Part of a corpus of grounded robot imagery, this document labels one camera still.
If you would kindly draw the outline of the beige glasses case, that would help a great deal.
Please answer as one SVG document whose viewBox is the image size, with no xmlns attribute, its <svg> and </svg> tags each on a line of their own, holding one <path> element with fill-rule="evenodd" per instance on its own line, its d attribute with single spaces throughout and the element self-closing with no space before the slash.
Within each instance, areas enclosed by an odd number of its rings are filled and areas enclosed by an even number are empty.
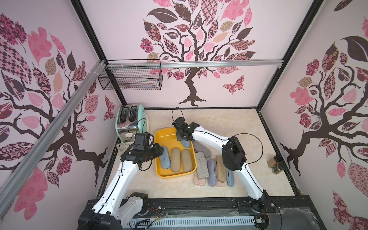
<svg viewBox="0 0 368 230">
<path fill-rule="evenodd" d="M 184 149 L 181 152 L 182 156 L 182 163 L 183 163 L 183 170 L 184 172 L 188 173 L 193 171 L 193 164 L 192 164 L 192 158 L 191 153 L 188 149 Z"/>
</svg>

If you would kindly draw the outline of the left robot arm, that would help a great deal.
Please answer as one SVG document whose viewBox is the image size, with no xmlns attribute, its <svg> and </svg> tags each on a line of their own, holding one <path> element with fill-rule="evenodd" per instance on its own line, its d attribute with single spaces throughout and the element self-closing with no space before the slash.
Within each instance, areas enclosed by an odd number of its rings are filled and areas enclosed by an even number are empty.
<svg viewBox="0 0 368 230">
<path fill-rule="evenodd" d="M 120 156 L 121 163 L 109 187 L 99 200 L 90 200 L 93 207 L 80 215 L 78 230 L 122 230 L 136 214 L 148 209 L 146 194 L 132 194 L 124 204 L 122 201 L 143 163 L 152 163 L 163 155 L 163 147 L 153 140 L 148 132 L 135 135 L 134 143 Z"/>
</svg>

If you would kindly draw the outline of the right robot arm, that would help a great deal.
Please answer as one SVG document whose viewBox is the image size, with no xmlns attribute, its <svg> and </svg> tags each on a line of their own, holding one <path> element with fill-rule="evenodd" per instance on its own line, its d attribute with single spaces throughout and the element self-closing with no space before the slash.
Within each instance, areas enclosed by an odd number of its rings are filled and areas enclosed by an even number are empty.
<svg viewBox="0 0 368 230">
<path fill-rule="evenodd" d="M 178 139 L 191 142 L 200 141 L 221 152 L 224 166 L 236 172 L 246 188 L 253 211 L 261 213 L 273 208 L 268 193 L 251 172 L 245 151 L 236 135 L 224 137 L 215 134 L 197 123 L 186 123 L 184 117 L 177 118 L 172 125 L 176 129 Z"/>
</svg>

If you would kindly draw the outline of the yellow plastic storage tray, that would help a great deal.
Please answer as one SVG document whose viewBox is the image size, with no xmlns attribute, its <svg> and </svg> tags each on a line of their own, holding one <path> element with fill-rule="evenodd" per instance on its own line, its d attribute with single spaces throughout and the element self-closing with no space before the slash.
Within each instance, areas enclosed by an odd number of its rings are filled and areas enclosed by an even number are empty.
<svg viewBox="0 0 368 230">
<path fill-rule="evenodd" d="M 171 128 L 163 128 L 158 130 L 155 133 L 155 143 L 158 143 L 161 147 L 166 146 L 168 148 L 169 154 L 170 154 L 170 160 L 171 160 L 171 152 L 173 148 L 179 148 L 182 152 L 185 148 L 182 146 L 180 141 L 176 138 L 176 129 L 174 127 Z M 197 162 L 196 162 L 196 155 L 194 152 L 194 147 L 191 142 L 191 146 L 188 149 L 191 153 L 192 158 L 192 164 L 193 164 L 193 171 L 191 172 L 184 172 L 183 170 L 183 163 L 182 163 L 182 156 L 181 156 L 181 168 L 179 172 L 172 172 L 171 167 L 167 170 L 164 170 L 161 167 L 160 157 L 155 160 L 155 170 L 156 174 L 162 178 L 162 179 L 169 179 L 169 178 L 175 178 L 180 176 L 186 176 L 190 175 L 195 172 L 197 168 Z"/>
</svg>

